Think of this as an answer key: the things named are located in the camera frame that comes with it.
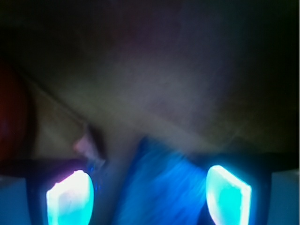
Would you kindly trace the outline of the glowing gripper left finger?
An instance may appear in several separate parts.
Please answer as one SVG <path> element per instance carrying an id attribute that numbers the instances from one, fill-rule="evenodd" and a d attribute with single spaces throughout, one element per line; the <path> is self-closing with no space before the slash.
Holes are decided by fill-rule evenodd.
<path id="1" fill-rule="evenodd" d="M 87 225 L 94 206 L 94 188 L 78 159 L 31 160 L 27 196 L 34 225 Z"/>

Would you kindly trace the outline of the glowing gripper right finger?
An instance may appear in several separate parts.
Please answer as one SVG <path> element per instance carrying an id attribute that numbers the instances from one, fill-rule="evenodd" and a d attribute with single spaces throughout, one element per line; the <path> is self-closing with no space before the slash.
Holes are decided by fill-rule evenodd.
<path id="1" fill-rule="evenodd" d="M 216 225 L 265 225 L 271 175 L 264 154 L 219 154 L 209 161 L 206 203 Z"/>

